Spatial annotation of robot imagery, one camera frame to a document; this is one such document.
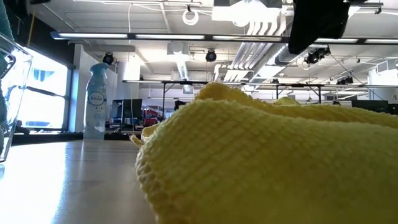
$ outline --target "desk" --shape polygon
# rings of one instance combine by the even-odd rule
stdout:
[[[129,141],[11,147],[0,164],[0,223],[153,224]]]

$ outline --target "febreze bottle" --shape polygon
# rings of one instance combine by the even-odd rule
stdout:
[[[106,74],[108,64],[90,68],[91,78],[86,89],[84,139],[104,139],[106,122]]]

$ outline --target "bottle label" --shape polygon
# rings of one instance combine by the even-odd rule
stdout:
[[[100,92],[94,92],[89,95],[88,101],[91,105],[100,106],[104,103],[104,95]]]

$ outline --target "table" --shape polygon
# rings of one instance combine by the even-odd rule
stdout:
[[[11,147],[0,164],[0,223],[155,223],[129,141]]]

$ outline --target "exposed ceiling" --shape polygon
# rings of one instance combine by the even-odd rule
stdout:
[[[375,15],[375,9],[361,9],[348,22],[345,37],[394,37],[398,38],[398,1],[381,0],[384,3],[383,12]],[[201,1],[201,10],[211,11],[213,0]],[[145,5],[131,7],[131,32],[135,33],[178,33],[178,34],[245,34],[248,26],[237,27],[232,22],[212,21],[211,16],[200,14],[199,21],[194,26],[188,26],[182,21],[185,6],[165,5],[165,18],[160,6]],[[127,4],[103,4],[100,2],[76,2],[73,0],[52,1],[46,5],[34,6],[36,16],[55,30],[67,32],[129,32]],[[146,61],[146,70],[143,75],[150,78],[153,74],[171,74],[176,70],[176,64],[165,61],[167,51],[166,41],[123,41],[123,40],[96,40],[86,45],[88,51],[103,54],[106,46],[133,45]],[[207,63],[205,55],[207,49],[215,49],[217,62],[230,63],[240,44],[227,42],[189,42],[189,52],[194,53],[191,61],[187,62],[189,70],[211,72],[215,63]],[[398,58],[398,46],[371,46],[371,45],[331,45],[332,55],[341,63],[343,68],[333,57],[329,56],[318,65],[308,67],[298,59],[287,67],[280,78],[282,83],[308,82],[325,83],[345,69],[355,68],[354,74],[366,82],[367,69],[380,62],[382,58]],[[115,56],[123,60],[127,52],[115,52]]]

